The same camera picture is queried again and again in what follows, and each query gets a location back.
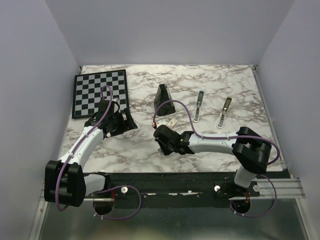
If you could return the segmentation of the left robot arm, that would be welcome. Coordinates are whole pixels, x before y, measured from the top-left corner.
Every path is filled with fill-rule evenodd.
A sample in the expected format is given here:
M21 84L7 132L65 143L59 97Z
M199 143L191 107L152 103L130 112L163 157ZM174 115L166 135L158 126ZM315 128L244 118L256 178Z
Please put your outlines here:
M101 173L84 173L83 168L96 147L106 138L137 129L129 108L120 109L115 100L100 100L98 110L59 160L50 160L44 171L44 199L57 206L79 207L85 197L96 193L104 198L111 185Z

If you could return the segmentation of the black white chessboard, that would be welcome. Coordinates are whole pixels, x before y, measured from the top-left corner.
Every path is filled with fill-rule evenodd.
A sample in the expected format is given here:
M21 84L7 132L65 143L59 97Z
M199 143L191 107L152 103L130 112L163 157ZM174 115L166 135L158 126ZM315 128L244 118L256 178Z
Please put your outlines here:
M110 99L110 91L102 87L111 87L112 96L118 99L119 109L123 111L129 107L127 75L124 69L79 74L74 76L72 119L90 118L98 111L101 96Z

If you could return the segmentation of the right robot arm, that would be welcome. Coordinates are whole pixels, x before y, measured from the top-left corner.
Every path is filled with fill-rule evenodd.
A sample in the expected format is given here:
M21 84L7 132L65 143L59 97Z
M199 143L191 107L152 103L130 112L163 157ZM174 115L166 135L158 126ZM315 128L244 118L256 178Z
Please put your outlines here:
M153 133L163 155L221 153L233 155L241 166L230 183L230 191L241 196L247 192L251 181L267 171L272 145L248 127L225 134L196 134L184 131L179 134L168 126L161 125Z

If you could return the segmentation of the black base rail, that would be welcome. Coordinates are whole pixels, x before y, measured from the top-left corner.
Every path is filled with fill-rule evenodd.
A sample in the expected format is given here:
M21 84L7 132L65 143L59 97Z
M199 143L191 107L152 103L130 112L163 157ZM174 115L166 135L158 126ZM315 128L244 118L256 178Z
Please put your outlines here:
M118 209L227 208L229 201L260 196L253 180L247 189L234 184L233 172L105 173L106 189L127 186L111 193L91 193L85 198L99 208L115 204Z

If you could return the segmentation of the small staple box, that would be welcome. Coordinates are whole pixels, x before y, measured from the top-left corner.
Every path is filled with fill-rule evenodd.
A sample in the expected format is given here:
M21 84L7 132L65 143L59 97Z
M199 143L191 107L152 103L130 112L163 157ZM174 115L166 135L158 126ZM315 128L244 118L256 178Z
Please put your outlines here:
M168 123L168 126L170 128L172 128L175 124L177 123L177 120L175 118L172 118L169 123Z

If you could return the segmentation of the black wedge stand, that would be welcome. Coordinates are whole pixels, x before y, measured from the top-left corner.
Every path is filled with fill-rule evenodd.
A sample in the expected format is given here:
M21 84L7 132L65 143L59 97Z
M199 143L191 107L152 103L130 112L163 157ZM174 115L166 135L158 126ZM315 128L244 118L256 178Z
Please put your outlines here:
M172 100L172 96L169 90L169 87L166 83L162 83L158 86L157 92L154 98L154 110L156 111L160 105L164 102ZM164 104L156 113L158 117L167 116L170 114L174 114L176 112L176 108L173 102L167 102Z

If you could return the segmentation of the aluminium extrusion rail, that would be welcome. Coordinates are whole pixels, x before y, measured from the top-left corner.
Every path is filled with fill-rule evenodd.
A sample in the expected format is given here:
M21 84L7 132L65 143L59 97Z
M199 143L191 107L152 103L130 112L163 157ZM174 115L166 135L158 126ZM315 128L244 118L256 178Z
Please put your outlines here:
M301 181L298 178L255 178L248 189L227 188L224 195L229 200L240 201L247 197L250 200L304 199L306 197Z

